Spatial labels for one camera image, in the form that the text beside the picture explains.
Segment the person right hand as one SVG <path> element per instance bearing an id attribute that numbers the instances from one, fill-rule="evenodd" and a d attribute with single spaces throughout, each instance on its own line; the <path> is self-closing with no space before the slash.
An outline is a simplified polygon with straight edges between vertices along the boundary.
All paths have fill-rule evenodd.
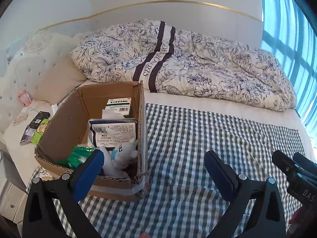
<path id="1" fill-rule="evenodd" d="M 316 211 L 301 206 L 290 219 L 286 237 L 316 237 Z"/>

